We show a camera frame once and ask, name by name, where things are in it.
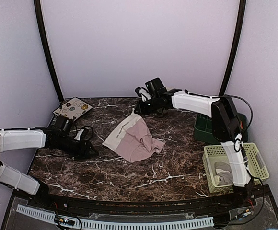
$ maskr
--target lavender wall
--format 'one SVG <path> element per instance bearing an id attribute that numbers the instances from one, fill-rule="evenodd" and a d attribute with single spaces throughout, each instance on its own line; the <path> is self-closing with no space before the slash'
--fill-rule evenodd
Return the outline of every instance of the lavender wall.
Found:
<path id="1" fill-rule="evenodd" d="M 47 126 L 56 106 L 33 1 L 0 0 L 0 127 Z M 6 152 L 1 159 L 27 172 L 34 152 Z M 10 195 L 0 184 L 0 226 Z"/>
<path id="2" fill-rule="evenodd" d="M 268 166 L 278 205 L 278 0 L 248 1 L 228 93 L 253 107 L 251 136 Z M 241 104 L 239 109 L 248 114 Z"/>
<path id="3" fill-rule="evenodd" d="M 152 78 L 218 94 L 238 0 L 43 0 L 65 97 L 135 96 Z"/>

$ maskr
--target marble tabletop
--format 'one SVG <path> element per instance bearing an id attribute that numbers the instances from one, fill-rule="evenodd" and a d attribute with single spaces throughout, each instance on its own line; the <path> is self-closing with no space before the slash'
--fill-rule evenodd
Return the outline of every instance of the marble tabletop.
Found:
<path id="1" fill-rule="evenodd" d="M 173 109 L 165 117 L 142 116 L 153 137 L 165 142 L 160 153 L 143 161 L 127 162 L 102 145 L 131 114 L 136 100 L 84 99 L 93 109 L 76 125 L 93 127 L 91 143 L 100 155 L 75 161 L 60 150 L 39 149 L 29 174 L 45 182 L 52 194 L 83 199 L 144 202 L 218 195 L 208 189 L 202 161 L 206 143 L 193 139 L 196 113 Z"/>

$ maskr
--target small square card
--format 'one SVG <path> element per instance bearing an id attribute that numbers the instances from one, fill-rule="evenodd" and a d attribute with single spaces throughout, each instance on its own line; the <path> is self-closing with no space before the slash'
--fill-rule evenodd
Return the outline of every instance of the small square card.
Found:
<path id="1" fill-rule="evenodd" d="M 78 99 L 77 97 L 67 101 L 61 107 L 62 109 L 57 108 L 55 111 L 53 111 L 53 113 L 56 116 L 62 115 L 72 119 L 73 121 L 76 121 L 78 118 L 92 109 L 91 105 L 82 101 L 81 99 Z"/>

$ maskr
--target pink cloth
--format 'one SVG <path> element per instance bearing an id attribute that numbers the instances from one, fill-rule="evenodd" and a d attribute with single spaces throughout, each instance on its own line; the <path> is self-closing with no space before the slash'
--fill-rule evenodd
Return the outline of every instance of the pink cloth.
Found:
<path id="1" fill-rule="evenodd" d="M 132 113 L 108 136 L 103 145 L 128 162 L 147 159 L 155 152 L 161 152 L 164 143 L 152 138 L 141 116 Z"/>

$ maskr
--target black cable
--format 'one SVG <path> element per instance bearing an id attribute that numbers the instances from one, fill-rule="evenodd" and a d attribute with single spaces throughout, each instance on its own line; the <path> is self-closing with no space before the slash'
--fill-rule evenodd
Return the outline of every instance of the black cable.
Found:
<path id="1" fill-rule="evenodd" d="M 247 102 L 244 98 L 242 98 L 242 97 L 233 96 L 233 95 L 217 96 L 217 97 L 212 97 L 212 98 L 236 98 L 236 99 L 239 99 L 239 100 L 245 102 L 245 103 L 248 105 L 248 107 L 249 107 L 249 109 L 250 109 L 250 111 L 251 111 L 251 118 L 250 118 L 249 124 L 247 125 L 247 127 L 246 127 L 246 128 L 243 130 L 243 132 L 242 132 L 242 138 L 243 138 L 243 137 L 244 137 L 244 134 L 246 133 L 246 131 L 248 130 L 248 128 L 250 127 L 250 125 L 251 125 L 251 123 L 252 123 L 252 121 L 253 121 L 253 109 L 252 109 L 250 103 L 248 103 L 248 102 Z"/>
<path id="2" fill-rule="evenodd" d="M 252 121 L 253 121 L 253 109 L 250 105 L 250 103 L 248 103 L 244 98 L 242 97 L 238 97 L 238 96 L 233 96 L 233 95 L 224 95 L 224 96 L 206 96 L 206 95 L 201 95 L 201 94 L 196 94 L 196 93 L 192 93 L 190 92 L 189 90 L 185 90 L 185 93 L 189 94 L 189 95 L 192 95 L 192 96 L 200 96 L 200 97 L 207 97 L 207 98 L 211 98 L 211 99 L 217 99 L 217 98 L 236 98 L 236 99 L 239 99 L 243 102 L 245 102 L 247 104 L 247 106 L 249 107 L 250 111 L 251 111 L 251 118 L 250 118 L 250 121 L 249 121 L 249 124 L 247 125 L 247 127 L 243 130 L 242 132 L 242 137 L 241 139 L 244 138 L 244 134 L 246 133 L 246 131 L 248 130 L 248 128 L 250 127 Z"/>
<path id="3" fill-rule="evenodd" d="M 36 203 L 38 203 L 38 204 L 40 204 L 40 205 L 42 205 L 42 206 L 44 206 L 44 207 L 46 207 L 46 208 L 51 209 L 51 207 L 49 207 L 49 206 L 47 206 L 47 205 L 44 205 L 44 204 L 40 203 L 39 201 L 37 201 L 37 200 L 35 200 L 35 199 L 33 199 L 33 198 L 31 198 L 31 199 L 32 199 L 33 201 L 35 201 Z M 81 225 L 81 227 L 80 227 L 79 230 L 82 230 L 82 221 L 81 221 L 81 219 L 79 219 L 79 217 L 78 217 L 77 215 L 75 215 L 75 214 L 73 214 L 73 213 L 71 213 L 71 212 L 69 212 L 69 211 L 67 211 L 67 210 L 60 209 L 60 208 L 56 208 L 56 211 L 66 212 L 66 213 L 68 213 L 68 214 L 71 214 L 71 215 L 75 216 L 75 218 L 79 221 L 79 223 L 80 223 L 80 225 Z"/>
<path id="4" fill-rule="evenodd" d="M 94 130 L 93 130 L 93 128 L 91 126 L 84 126 L 84 127 L 81 128 L 81 129 L 86 130 L 86 133 L 84 134 L 84 136 L 81 136 L 81 138 L 83 140 L 87 136 L 87 134 L 89 132 L 89 130 L 87 128 L 89 128 L 91 130 L 91 135 L 90 135 L 90 137 L 87 140 L 87 141 L 90 141 L 93 138 L 93 136 L 94 136 Z"/>
<path id="5" fill-rule="evenodd" d="M 216 225 L 224 225 L 224 224 L 227 224 L 227 225 L 243 225 L 243 224 L 247 224 L 247 223 L 251 222 L 253 219 L 255 219 L 259 215 L 259 213 L 261 213 L 261 211 L 263 210 L 264 203 L 265 203 L 265 187 L 264 187 L 264 184 L 263 184 L 262 180 L 259 177 L 252 176 L 248 170 L 247 170 L 247 172 L 251 176 L 251 178 L 259 180 L 259 182 L 260 182 L 260 184 L 261 184 L 261 186 L 263 188 L 263 203 L 262 203 L 259 211 L 256 213 L 256 215 L 254 217 L 252 217 L 250 220 L 248 220 L 246 222 L 243 222 L 243 223 L 230 223 L 233 220 L 236 220 L 236 218 L 233 218 L 233 219 L 231 219 L 229 221 L 226 221 L 226 222 L 223 222 L 223 223 L 215 223 L 215 226 Z"/>
<path id="6" fill-rule="evenodd" d="M 265 187 L 264 187 L 264 185 L 263 185 L 263 182 L 262 182 L 262 180 L 261 180 L 259 177 L 254 177 L 254 176 L 252 176 L 252 175 L 250 174 L 249 171 L 248 171 L 248 173 L 249 173 L 249 175 L 250 175 L 253 179 L 259 180 L 259 182 L 260 182 L 260 184 L 261 184 L 261 186 L 262 186 L 262 188 L 263 188 L 263 203 L 262 203 L 262 205 L 261 205 L 259 211 L 256 213 L 255 216 L 252 217 L 252 219 L 250 219 L 250 220 L 248 220 L 248 221 L 246 221 L 246 222 L 244 222 L 244 223 L 229 223 L 228 225 L 243 225 L 243 224 L 247 224 L 247 223 L 251 222 L 253 219 L 255 219 L 255 218 L 259 215 L 259 213 L 263 210 L 264 203 L 265 203 Z"/>

